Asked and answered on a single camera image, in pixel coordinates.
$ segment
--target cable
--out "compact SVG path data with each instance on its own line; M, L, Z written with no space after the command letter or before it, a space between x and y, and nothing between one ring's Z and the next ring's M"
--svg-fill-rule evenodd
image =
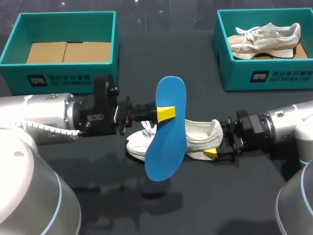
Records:
M79 135L79 130L65 130L65 129L60 129L60 128L55 128L52 126L47 126L47 125L42 125L39 123L35 123L32 121L11 121L10 122L11 126L22 126L22 127L33 127L37 129L41 129L44 131L49 131L53 134L60 134L60 135L65 135L65 136L70 136L70 137L78 137Z

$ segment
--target blue insole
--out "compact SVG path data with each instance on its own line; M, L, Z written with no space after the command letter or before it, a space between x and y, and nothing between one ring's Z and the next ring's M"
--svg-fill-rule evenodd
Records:
M156 106L175 106L176 116L157 125L156 135L147 149L145 168L153 181L171 177L181 164L186 148L186 87L179 77L163 78L156 89Z

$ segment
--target sneaker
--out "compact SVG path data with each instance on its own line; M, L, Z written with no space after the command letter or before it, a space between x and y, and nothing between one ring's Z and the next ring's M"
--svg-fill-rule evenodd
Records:
M157 125L152 128L148 121L143 121L141 124L144 130L137 131L127 138L126 149L133 157L145 161L145 154L157 132ZM185 120L185 128L187 137L186 154L197 160L213 160L203 152L220 146L223 139L223 130L219 121L195 122Z
M228 42L234 57L244 60L266 53L279 58L292 58L294 48L300 41L300 25L276 27L269 23L247 31L236 28L238 35L230 36Z

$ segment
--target shoelace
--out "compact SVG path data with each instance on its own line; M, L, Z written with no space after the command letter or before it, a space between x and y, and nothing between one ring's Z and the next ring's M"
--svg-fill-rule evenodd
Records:
M142 121L141 124L145 128L142 131L142 134L144 134L145 136L148 136L148 137L151 137L151 136L156 134L156 132L157 132L157 125L155 125L152 128L150 122L148 122L148 121Z
M254 27L254 28L251 28L249 30L243 30L241 28L236 28L236 31L239 35L242 35L244 36L244 40L243 42L241 43L241 47L239 48L239 50L237 51L237 53L239 53L240 49L243 48L244 44L246 41L252 41L252 43L254 42L254 38L263 38L263 35L259 35L258 34L258 29L260 27Z

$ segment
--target shoe sole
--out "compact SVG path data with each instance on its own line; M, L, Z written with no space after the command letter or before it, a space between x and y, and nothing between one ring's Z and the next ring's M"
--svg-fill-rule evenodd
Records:
M290 59L294 57L295 49L286 49L286 50L264 49L264 50L260 50L258 52L250 53L250 54L241 54L241 53L235 53L235 52L232 52L232 54L234 57L243 59L243 60L250 60L258 54L268 54L277 58Z
M139 155L136 155L136 154L133 154L129 151L127 151L128 154L130 154L133 158L136 158L136 160L140 160L142 162L145 161L145 157L142 157L142 156L139 156ZM194 152L194 153L186 153L186 155L188 155L189 157L193 158L193 159L196 159L196 160L204 160L204 161L213 161L214 159L211 159L207 156L205 156L203 154L203 152Z

